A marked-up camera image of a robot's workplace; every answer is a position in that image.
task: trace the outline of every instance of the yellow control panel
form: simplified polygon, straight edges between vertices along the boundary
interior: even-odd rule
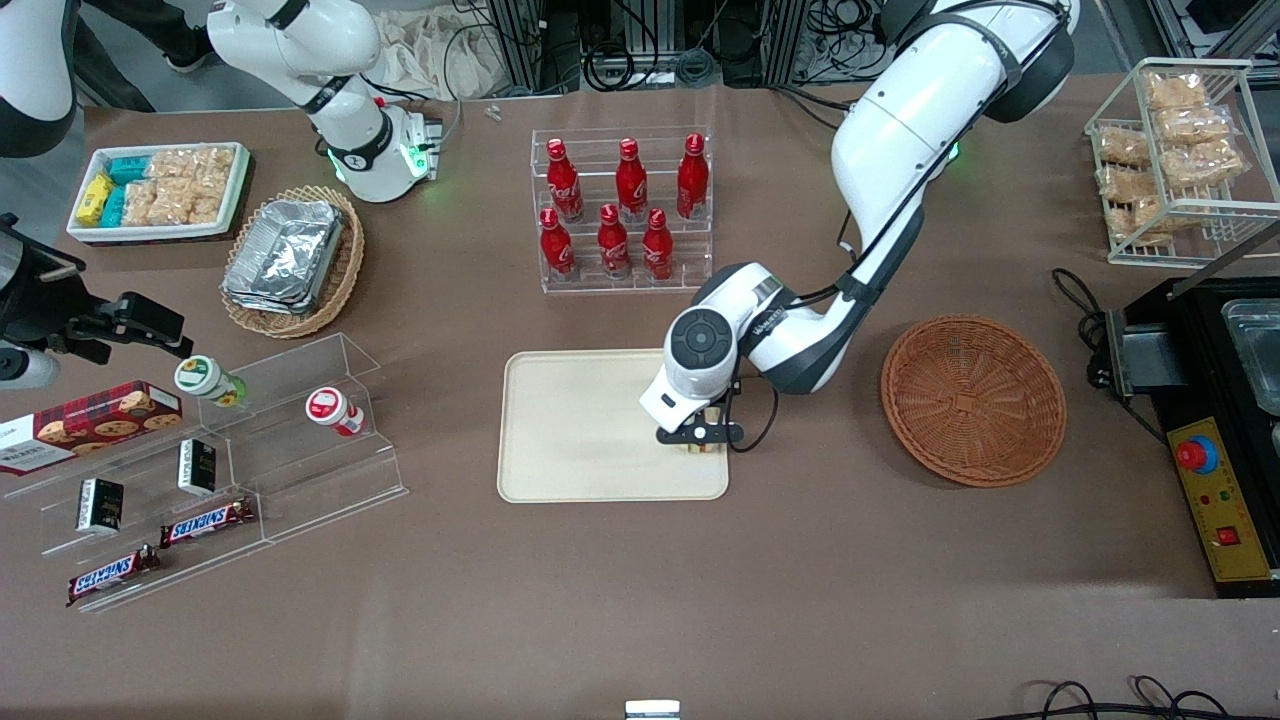
[[[1268,580],[1271,566],[1240,497],[1217,423],[1206,418],[1178,428],[1169,433],[1169,447],[1213,578],[1220,583]]]

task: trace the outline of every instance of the yellow snack package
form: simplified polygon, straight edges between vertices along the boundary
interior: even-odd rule
[[[106,173],[93,176],[76,206],[76,219],[83,225],[97,227],[102,220],[102,208],[106,206],[106,199],[111,196],[113,190],[115,183],[106,177]]]

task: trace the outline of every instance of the cookie box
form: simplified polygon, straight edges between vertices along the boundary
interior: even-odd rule
[[[180,423],[180,400],[133,380],[0,423],[0,473],[26,475]]]

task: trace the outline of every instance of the person's leg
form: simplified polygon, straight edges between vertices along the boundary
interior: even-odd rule
[[[99,42],[93,31],[84,24],[81,18],[76,23],[76,40],[72,42],[73,65],[76,77],[83,82],[90,92],[111,105],[125,110],[138,110],[140,113],[155,113],[142,91],[133,86],[106,54],[106,47]]]
[[[170,58],[191,58],[196,54],[196,33],[187,27],[180,8],[164,0],[84,0],[142,33]]]

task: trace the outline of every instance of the shoe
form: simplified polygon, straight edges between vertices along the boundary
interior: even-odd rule
[[[169,69],[175,73],[187,74],[189,72],[197,70],[210,60],[210,58],[216,58],[218,53],[214,51],[214,44],[209,41],[209,31],[205,26],[196,26],[191,28],[191,33],[195,37],[196,51],[191,58],[174,58],[172,55],[165,55],[164,61],[169,63]]]

